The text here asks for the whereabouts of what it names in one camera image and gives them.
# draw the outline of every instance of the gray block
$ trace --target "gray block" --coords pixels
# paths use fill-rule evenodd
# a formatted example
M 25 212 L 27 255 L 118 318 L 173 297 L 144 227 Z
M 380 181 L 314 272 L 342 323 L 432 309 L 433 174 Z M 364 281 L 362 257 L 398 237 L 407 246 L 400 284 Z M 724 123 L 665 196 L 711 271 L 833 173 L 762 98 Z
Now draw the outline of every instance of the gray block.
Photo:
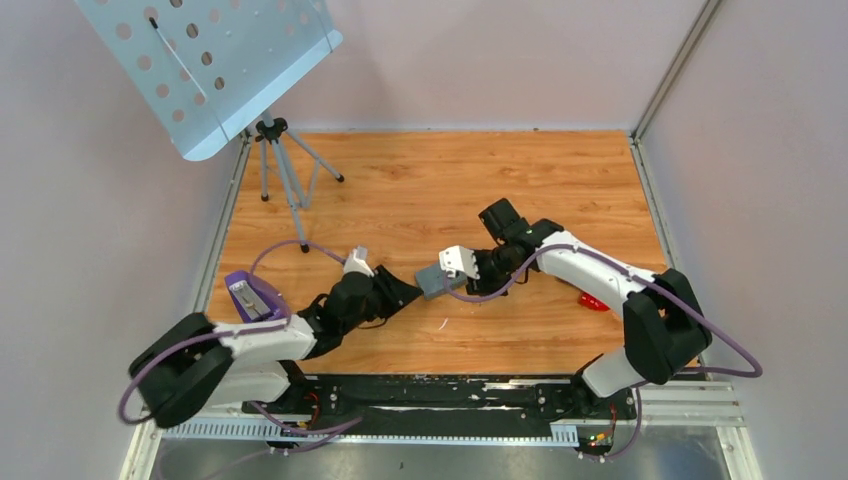
M 424 292 L 424 300 L 432 300 L 448 293 L 445 290 L 444 277 L 445 272 L 439 267 L 438 262 L 415 273 L 415 283 Z M 463 287 L 466 283 L 468 283 L 468 277 L 462 272 L 457 273 L 456 278 L 448 279 L 451 290 Z

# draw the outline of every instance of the tripod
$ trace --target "tripod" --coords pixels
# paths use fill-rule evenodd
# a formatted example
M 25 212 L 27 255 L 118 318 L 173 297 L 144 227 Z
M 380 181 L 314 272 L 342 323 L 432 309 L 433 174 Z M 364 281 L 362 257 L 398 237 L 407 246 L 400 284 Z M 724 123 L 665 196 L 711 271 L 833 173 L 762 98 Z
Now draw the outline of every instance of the tripod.
M 300 250 L 303 253 L 307 253 L 309 252 L 309 245 L 306 244 L 306 235 L 303 233 L 303 225 L 300 223 L 300 215 L 297 211 L 299 208 L 309 208 L 309 204 L 312 203 L 312 193 L 315 191 L 315 182 L 318 180 L 318 171 L 321 167 L 326 168 L 327 171 L 333 175 L 333 178 L 335 178 L 339 183 L 344 182 L 344 175 L 336 171 L 332 165 L 321 158 L 321 156 L 318 155 L 315 150 L 312 150 L 312 148 L 310 148 L 309 145 L 307 145 L 306 142 L 304 142 L 303 139 L 296 133 L 290 131 L 285 119 L 272 118 L 271 112 L 268 110 L 262 112 L 260 118 L 261 120 L 256 123 L 256 131 L 258 133 L 256 141 L 259 142 L 260 146 L 259 175 L 262 180 L 262 201 L 267 202 L 270 198 L 268 196 L 267 142 L 271 145 L 271 149 L 277 159 L 277 170 L 280 175 L 280 180 L 283 182 L 283 189 L 286 192 L 286 200 L 288 201 L 289 208 L 291 209 L 294 226 L 297 229 L 297 238 L 301 241 Z M 294 140 L 300 148 L 304 149 L 306 153 L 311 155 L 313 159 L 315 159 L 315 166 L 312 168 L 312 178 L 309 180 L 309 192 L 306 195 L 303 194 L 303 187 L 300 185 L 300 180 L 297 178 L 291 159 L 289 158 L 288 153 L 286 153 L 286 147 L 282 142 L 280 142 L 280 137 L 284 133 Z M 295 202 L 294 196 L 292 195 L 292 189 L 294 189 L 294 194 L 297 195 L 297 202 Z

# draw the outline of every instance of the purple object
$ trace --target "purple object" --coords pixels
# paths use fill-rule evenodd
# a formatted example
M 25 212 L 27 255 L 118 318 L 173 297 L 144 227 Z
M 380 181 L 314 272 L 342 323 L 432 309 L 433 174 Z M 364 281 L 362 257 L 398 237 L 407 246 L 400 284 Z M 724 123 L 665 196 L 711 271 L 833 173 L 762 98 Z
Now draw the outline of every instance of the purple object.
M 279 320 L 290 313 L 283 294 L 256 275 L 237 270 L 224 282 L 244 323 Z

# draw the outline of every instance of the tripod leg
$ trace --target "tripod leg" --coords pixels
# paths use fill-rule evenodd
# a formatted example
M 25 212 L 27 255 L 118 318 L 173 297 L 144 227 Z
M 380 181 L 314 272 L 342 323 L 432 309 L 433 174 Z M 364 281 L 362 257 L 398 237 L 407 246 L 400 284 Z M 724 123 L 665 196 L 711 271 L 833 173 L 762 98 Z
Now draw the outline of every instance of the tripod leg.
M 312 192 L 315 191 L 315 182 L 318 180 L 318 170 L 321 169 L 321 166 L 318 165 L 318 162 L 315 162 L 315 166 L 312 167 L 312 178 L 309 179 L 309 190 L 306 192 L 306 206 L 312 204 Z
M 300 206 L 306 208 L 306 195 L 303 194 L 303 187 L 300 186 L 300 180 L 297 179 L 297 174 L 294 171 L 294 167 L 291 164 L 291 159 L 289 158 L 288 153 L 286 153 L 286 148 L 280 140 L 275 140 L 274 143 L 271 144 L 271 148 L 274 149 L 274 153 L 277 155 L 277 165 L 280 167 L 280 175 L 282 175 L 283 170 L 285 170 L 286 176 L 289 178 L 291 186 L 294 187 L 294 192 L 297 194 Z
M 271 145 L 272 147 L 276 147 L 279 145 L 279 141 L 275 140 Z M 289 208 L 292 212 L 292 219 L 294 220 L 294 228 L 297 229 L 297 238 L 300 239 L 300 250 L 303 253 L 309 251 L 309 245 L 306 244 L 306 234 L 303 233 L 303 225 L 300 224 L 300 215 L 297 213 L 297 203 L 295 203 L 294 198 L 291 193 L 291 182 L 289 181 L 288 169 L 283 165 L 283 157 L 280 157 L 279 148 L 274 148 L 274 156 L 277 158 L 277 168 L 280 170 L 280 179 L 283 181 L 283 190 L 286 191 L 286 200 L 289 202 Z
M 318 155 L 318 153 L 315 150 L 312 150 L 312 148 L 309 145 L 307 145 L 306 142 L 304 142 L 303 139 L 300 138 L 300 136 L 298 136 L 298 134 L 292 132 L 291 130 L 286 130 L 286 134 L 289 137 L 291 137 L 291 139 L 294 140 L 295 143 L 300 145 L 300 148 L 306 150 L 306 153 L 312 155 L 312 158 L 314 158 L 316 162 L 321 164 L 322 167 L 326 168 L 327 171 L 330 172 L 330 174 L 336 180 L 338 180 L 339 182 L 344 182 L 344 175 L 339 173 L 335 168 L 333 168 L 332 165 L 330 165 L 329 163 L 327 163 L 326 160 L 321 158 L 321 155 Z
M 268 147 L 265 146 L 265 141 L 259 142 L 259 178 L 262 180 L 262 196 L 259 197 L 263 202 L 268 201 Z

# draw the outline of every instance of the cable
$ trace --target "cable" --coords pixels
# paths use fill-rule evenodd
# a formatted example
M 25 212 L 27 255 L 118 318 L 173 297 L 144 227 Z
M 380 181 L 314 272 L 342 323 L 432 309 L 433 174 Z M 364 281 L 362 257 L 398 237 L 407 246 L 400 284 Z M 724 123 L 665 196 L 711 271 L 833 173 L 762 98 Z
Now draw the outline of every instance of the cable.
M 330 258 L 336 260 L 337 262 L 344 263 L 344 259 L 342 259 L 342 257 L 340 257 L 340 256 L 336 255 L 335 253 L 331 252 L 330 250 L 328 250 L 328 249 L 326 249 L 326 248 L 324 248 L 320 245 L 317 245 L 313 242 L 310 242 L 308 240 L 283 240 L 282 242 L 275 243 L 274 245 L 271 245 L 270 247 L 263 250 L 262 253 L 260 253 L 259 256 L 256 257 L 256 260 L 254 260 L 253 265 L 250 267 L 250 273 L 253 274 L 253 271 L 256 270 L 256 267 L 259 265 L 259 262 L 262 260 L 263 257 L 265 257 L 265 255 L 268 255 L 273 250 L 276 250 L 279 247 L 282 247 L 282 246 L 285 246 L 285 245 L 293 245 L 293 244 L 298 244 L 298 245 L 306 244 L 306 245 L 312 246 L 312 247 L 316 248 L 317 250 L 325 253 Z M 286 307 L 286 310 L 288 310 L 288 305 L 286 304 L 285 299 L 283 299 L 282 296 L 280 297 L 280 301 Z M 239 335 L 239 336 L 241 336 L 241 335 L 256 335 L 256 334 L 259 334 L 259 333 L 277 332 L 277 331 L 285 329 L 288 326 L 289 319 L 290 319 L 290 317 L 286 317 L 286 318 L 282 319 L 283 321 L 281 323 L 279 323 L 278 325 L 272 325 L 270 327 L 263 327 L 263 326 L 258 326 L 258 327 L 253 327 L 253 328 L 245 327 L 245 328 L 242 328 L 241 330 L 238 330 L 238 331 L 229 330 L 229 331 L 222 331 L 222 332 L 206 333 L 206 334 L 203 334 L 203 335 L 198 335 L 196 337 L 192 337 L 188 340 L 183 340 L 182 342 L 179 342 L 175 345 L 172 345 L 170 348 L 167 348 L 165 351 L 163 351 L 162 353 L 160 353 L 159 355 L 154 357 L 153 360 L 148 362 L 141 369 L 141 371 L 139 371 L 138 374 L 135 375 L 135 377 L 133 377 L 132 380 L 130 380 L 130 384 L 127 386 L 126 390 L 124 390 L 124 393 L 121 395 L 121 399 L 118 401 L 118 418 L 123 423 L 125 423 L 127 425 L 139 425 L 139 424 L 144 423 L 144 422 L 153 418 L 153 415 L 154 415 L 155 412 L 151 412 L 150 414 L 145 415 L 145 416 L 140 417 L 140 418 L 130 418 L 127 415 L 127 412 L 126 412 L 127 403 L 129 402 L 129 399 L 130 399 L 130 396 L 132 395 L 132 392 L 136 388 L 138 388 L 138 385 L 141 383 L 141 381 L 144 380 L 144 378 L 147 377 L 148 374 L 150 374 L 150 371 L 153 370 L 154 368 L 156 368 L 157 365 L 162 363 L 162 361 L 164 361 L 166 358 L 170 357 L 174 353 L 185 350 L 186 348 L 191 347 L 193 345 L 197 345 L 198 343 L 207 342 L 207 341 L 210 341 L 210 340 L 219 340 L 219 339 L 222 339 L 222 338 L 235 337 L 236 335 Z
M 259 262 L 266 255 L 268 255 L 269 253 L 271 253 L 272 251 L 276 250 L 279 247 L 282 247 L 282 246 L 285 246 L 285 245 L 293 245 L 293 244 L 309 245 L 309 246 L 323 252 L 328 257 L 332 258 L 333 260 L 336 260 L 337 262 L 344 264 L 344 259 L 342 257 L 340 257 L 339 255 L 336 255 L 332 251 L 330 251 L 330 250 L 328 250 L 328 249 L 326 249 L 326 248 L 324 248 L 324 247 L 322 247 L 318 244 L 315 244 L 315 243 L 310 242 L 308 240 L 304 240 L 304 241 L 301 241 L 301 240 L 284 240 L 282 242 L 275 243 L 274 245 L 271 245 L 270 247 L 266 248 L 256 257 L 256 260 L 254 260 L 253 265 L 251 265 L 251 267 L 250 267 L 251 275 L 256 270 L 256 267 L 259 265 Z M 282 295 L 280 296 L 280 301 L 283 304 L 284 310 L 287 311 L 287 312 L 290 311 L 288 304 L 286 303 L 285 299 L 282 298 Z M 270 326 L 270 327 L 244 328 L 244 329 L 241 329 L 238 332 L 225 331 L 225 332 L 207 333 L 207 334 L 204 334 L 204 335 L 199 335 L 197 337 L 190 338 L 188 340 L 184 340 L 182 342 L 179 342 L 179 343 L 171 346 L 170 348 L 166 349 L 165 351 L 163 351 L 162 353 L 160 353 L 159 355 L 154 357 L 153 360 L 148 362 L 141 369 L 141 371 L 139 371 L 138 374 L 135 377 L 133 377 L 132 380 L 130 380 L 129 386 L 127 386 L 123 395 L 121 395 L 120 401 L 118 402 L 118 418 L 127 425 L 138 425 L 140 423 L 144 423 L 144 422 L 153 418 L 153 415 L 154 415 L 153 412 L 151 412 L 149 415 L 143 416 L 141 418 L 130 418 L 127 415 L 127 412 L 126 412 L 127 403 L 129 402 L 129 398 L 132 395 L 132 392 L 136 388 L 138 388 L 138 385 L 150 373 L 150 371 L 153 370 L 153 368 L 155 368 L 157 365 L 162 363 L 163 360 L 165 360 L 169 356 L 173 355 L 174 353 L 185 350 L 186 348 L 188 348 L 192 345 L 196 345 L 198 343 L 206 342 L 206 341 L 209 341 L 209 340 L 219 340 L 219 339 L 222 339 L 222 338 L 234 337 L 236 335 L 254 335 L 254 334 L 259 334 L 259 333 L 271 333 L 271 332 L 283 330 L 288 326 L 290 317 L 287 316 L 283 320 L 284 321 L 281 322 L 279 325 L 274 325 L 274 326 Z M 271 416 L 271 414 L 268 413 L 268 411 L 265 410 L 262 407 L 262 405 L 260 405 L 258 402 L 251 402 L 251 404 L 266 419 L 268 419 L 270 422 L 272 422 L 275 425 L 282 428 L 283 432 L 293 433 L 295 435 L 303 435 L 303 436 L 321 435 L 321 434 L 326 434 L 327 436 L 320 439 L 320 440 L 317 440 L 317 441 L 315 441 L 315 442 L 313 442 L 309 445 L 298 446 L 298 447 L 295 447 L 295 448 L 285 448 L 285 449 L 279 449 L 279 448 L 267 449 L 267 448 L 265 448 L 265 449 L 262 449 L 260 451 L 247 454 L 247 455 L 225 465 L 224 467 L 216 470 L 215 472 L 203 477 L 200 480 L 211 480 L 211 479 L 213 479 L 213 478 L 215 478 L 219 475 L 222 475 L 223 473 L 235 468 L 236 466 L 241 465 L 242 463 L 248 462 L 250 460 L 253 460 L 254 458 L 258 458 L 258 457 L 261 457 L 263 455 L 269 455 L 269 454 L 273 454 L 273 453 L 282 452 L 283 455 L 288 456 L 290 453 L 306 453 L 306 452 L 309 452 L 311 450 L 315 450 L 317 448 L 320 448 L 320 447 L 326 445 L 327 443 L 332 441 L 334 438 L 338 437 L 339 435 L 341 435 L 342 433 L 347 431 L 349 428 L 353 427 L 354 425 L 356 425 L 356 424 L 358 424 L 359 422 L 362 421 L 362 417 L 357 417 L 357 418 L 355 418 L 355 419 L 353 419 L 349 422 L 345 422 L 345 423 L 342 423 L 340 425 L 336 425 L 335 427 L 331 427 L 331 428 L 325 428 L 325 429 L 321 429 L 321 430 L 303 430 L 303 429 L 300 429 L 300 428 L 290 427 L 290 426 L 280 422 L 279 420 L 277 420 L 276 418 Z M 318 411 L 316 410 L 316 412 L 312 416 L 312 420 L 313 420 L 312 423 L 314 423 L 315 419 L 317 418 L 317 414 L 318 414 Z M 156 465 L 156 477 L 158 478 L 158 480 L 164 480 L 164 476 L 162 475 L 162 470 L 161 470 L 161 468 L 162 468 L 161 461 L 162 461 L 163 458 L 164 458 L 164 455 L 159 456 L 158 461 L 157 461 L 157 465 Z
M 553 245 L 547 245 L 547 246 L 544 246 L 544 247 L 536 250 L 535 252 L 533 252 L 532 255 L 530 255 L 530 257 L 527 258 L 527 260 L 524 261 L 524 263 L 521 264 L 520 267 L 518 267 L 518 270 L 516 270 L 515 273 L 513 273 L 512 277 L 509 279 L 508 282 L 506 282 L 504 284 L 504 286 L 502 286 L 497 291 L 495 291 L 494 293 L 491 293 L 489 295 L 485 295 L 485 296 L 482 296 L 482 297 L 469 297 L 467 295 L 461 295 L 459 293 L 456 293 L 449 287 L 447 275 L 445 275 L 444 278 L 443 278 L 443 282 L 445 284 L 445 290 L 452 297 L 457 298 L 459 300 L 462 300 L 464 302 L 469 302 L 469 303 L 488 302 L 489 300 L 493 300 L 495 298 L 500 297 L 505 291 L 507 291 L 518 280 L 519 275 L 524 273 L 524 271 L 527 270 L 530 267 L 530 265 L 536 260 L 536 258 L 539 255 L 546 253 L 546 252 L 550 252 L 552 250 L 570 250 L 570 251 L 575 252 L 575 253 L 580 253 L 580 254 L 592 257 L 592 258 L 600 261 L 601 263 L 609 266 L 613 270 L 619 272 L 620 274 L 627 276 L 629 279 L 632 279 L 636 283 L 639 283 L 639 284 L 643 285 L 644 287 L 649 288 L 649 289 L 657 292 L 658 294 L 663 296 L 666 300 L 670 301 L 675 306 L 679 307 L 681 310 L 686 312 L 687 315 L 694 318 L 695 321 L 697 321 L 698 323 L 703 325 L 707 330 L 712 332 L 715 336 L 720 338 L 724 343 L 726 343 L 728 346 L 730 346 L 730 348 L 732 348 L 736 353 L 738 353 L 742 358 L 744 358 L 745 361 L 747 361 L 751 365 L 751 368 L 752 368 L 751 371 L 745 371 L 745 370 L 737 370 L 737 369 L 733 369 L 733 368 L 724 368 L 724 367 L 690 367 L 690 368 L 684 369 L 684 371 L 697 371 L 697 372 L 702 372 L 702 373 L 718 373 L 718 374 L 723 374 L 723 375 L 733 375 L 733 376 L 744 377 L 744 378 L 757 378 L 757 377 L 762 376 L 762 374 L 763 374 L 762 365 L 760 365 L 760 362 L 757 361 L 757 359 L 754 358 L 754 356 L 748 350 L 746 350 L 742 345 L 740 345 L 738 342 L 736 342 L 735 340 L 730 338 L 730 336 L 728 334 L 726 334 L 723 330 L 721 330 L 717 325 L 715 325 L 711 321 L 704 318 L 704 316 L 701 315 L 700 313 L 698 313 L 694 308 L 687 305 L 686 302 L 677 298 L 676 295 L 669 292 L 665 288 L 663 288 L 659 285 L 656 285 L 652 280 L 646 280 L 644 278 L 639 277 L 638 275 L 631 275 L 630 271 L 626 267 L 623 267 L 621 264 L 619 264 L 615 260 L 607 257 L 606 255 L 599 253 L 599 252 L 596 252 L 594 250 L 589 250 L 589 249 L 580 247 L 578 245 L 572 245 L 572 244 L 569 244 L 569 243 L 557 243 L 557 244 L 553 244 Z
M 265 258 L 265 255 L 268 255 L 269 253 L 273 252 L 274 250 L 276 250 L 280 247 L 284 247 L 286 245 L 295 245 L 295 244 L 296 245 L 309 245 L 310 247 L 321 251 L 322 253 L 324 253 L 328 257 L 330 257 L 333 260 L 344 265 L 344 262 L 345 262 L 344 258 L 336 255 L 332 251 L 330 251 L 330 250 L 328 250 L 328 249 L 326 249 L 326 248 L 322 247 L 321 245 L 318 245 L 314 242 L 310 242 L 309 240 L 283 240 L 282 242 L 275 243 L 275 244 L 271 245 L 270 247 L 266 248 L 265 250 L 262 250 L 262 253 L 260 253 L 259 255 L 256 256 L 256 260 L 254 260 L 253 265 L 250 266 L 250 274 L 253 275 L 253 272 L 256 271 L 256 267 L 259 266 L 259 262 L 261 262 L 262 259 Z
M 524 270 L 524 280 L 522 280 L 520 282 L 515 282 L 515 284 L 516 285 L 524 285 L 524 284 L 527 283 L 527 280 L 529 280 L 529 279 L 530 279 L 530 269 L 528 268 L 528 269 Z
M 295 448 L 274 448 L 274 447 L 263 448 L 262 450 L 258 450 L 258 451 L 253 452 L 253 453 L 248 453 L 247 455 L 245 455 L 241 458 L 238 458 L 238 459 L 228 463 L 227 465 L 224 465 L 223 467 L 219 468 L 218 470 L 215 470 L 214 472 L 210 473 L 209 475 L 206 475 L 205 477 L 200 478 L 199 480 L 212 480 L 213 478 L 215 478 L 217 476 L 220 476 L 220 475 L 223 475 L 226 472 L 229 472 L 230 470 L 241 465 L 242 463 L 248 462 L 250 460 L 253 460 L 254 458 L 259 458 L 259 457 L 262 457 L 262 456 L 265 456 L 265 455 L 273 455 L 273 454 L 282 453 L 283 456 L 287 457 L 291 453 L 306 453 L 306 452 L 315 450 L 317 448 L 323 447 L 324 445 L 330 443 L 334 438 L 338 437 L 341 434 L 342 434 L 342 431 L 333 432 L 333 433 L 327 435 L 326 437 L 324 437 L 320 440 L 316 440 L 315 442 L 312 442 L 308 445 L 304 445 L 302 447 L 297 446 Z M 156 462 L 155 471 L 156 471 L 156 479 L 157 480 L 165 480 L 165 476 L 162 474 L 162 464 L 161 464 L 164 457 L 165 456 L 162 455 L 161 457 L 159 457 L 157 459 L 157 462 Z
M 357 328 L 357 330 L 373 330 L 375 328 L 380 328 L 380 327 L 386 325 L 387 323 L 389 323 L 389 319 L 384 318 L 383 321 L 381 323 L 378 323 L 377 325 L 369 325 L 367 327 L 356 327 L 356 328 Z
M 621 450 L 607 454 L 607 455 L 591 455 L 591 454 L 583 454 L 585 457 L 589 457 L 592 460 L 597 460 L 599 462 L 604 462 L 606 460 L 615 460 L 616 458 L 623 457 L 625 453 L 627 453 L 633 445 L 636 443 L 636 439 L 639 438 L 640 431 L 642 429 L 642 394 L 639 392 L 638 388 L 633 389 L 633 396 L 636 397 L 636 426 L 633 430 L 633 435 L 630 436 L 630 439 L 621 448 Z
M 598 435 L 593 436 L 593 439 L 594 439 L 593 443 L 592 443 L 593 446 L 595 444 L 594 442 L 599 442 L 599 441 L 601 441 L 605 438 L 609 438 L 610 442 L 612 442 L 613 439 L 615 438 L 615 424 L 618 422 L 618 411 L 616 410 L 614 403 L 610 403 L 610 414 L 612 414 L 612 421 L 610 422 L 610 428 L 607 429 L 604 432 L 599 433 Z
M 312 412 L 312 419 L 309 420 L 309 428 L 315 426 L 315 422 L 318 421 L 318 416 L 321 415 L 321 400 L 318 398 L 318 395 L 315 395 L 314 392 L 309 392 L 309 395 L 303 397 L 305 399 L 311 398 L 315 401 L 315 411 Z
M 341 423 L 341 424 L 339 424 L 339 425 L 336 425 L 335 427 L 322 428 L 322 429 L 320 429 L 320 430 L 305 430 L 305 429 L 302 429 L 302 428 L 292 427 L 291 425 L 286 425 L 285 423 L 281 422 L 280 420 L 277 420 L 276 418 L 274 418 L 274 416 L 273 416 L 273 415 L 271 415 L 270 413 L 268 413 L 268 410 L 265 410 L 265 409 L 262 407 L 262 405 L 260 405 L 260 404 L 259 404 L 259 402 L 250 402 L 250 404 L 251 404 L 251 405 L 253 406 L 253 408 L 255 408 L 255 409 L 256 409 L 256 411 L 258 411 L 258 412 L 259 412 L 259 413 L 260 413 L 263 417 L 265 417 L 266 419 L 268 419 L 268 421 L 269 421 L 269 422 L 271 422 L 271 423 L 273 423 L 274 425 L 276 425 L 276 426 L 278 426 L 278 427 L 282 428 L 282 429 L 283 429 L 283 432 L 285 432 L 285 433 L 294 433 L 295 435 L 323 435 L 323 434 L 332 434 L 332 433 L 336 433 L 336 432 L 338 432 L 338 433 L 342 433 L 342 432 L 344 432 L 344 431 L 348 430 L 348 429 L 349 429 L 349 428 L 351 428 L 352 426 L 354 426 L 354 425 L 356 425 L 357 423 L 359 423 L 359 422 L 361 422 L 361 421 L 362 421 L 362 417 L 357 417 L 357 418 L 354 418 L 353 420 L 350 420 L 350 421 L 348 421 L 348 422 L 345 422 L 345 423 Z

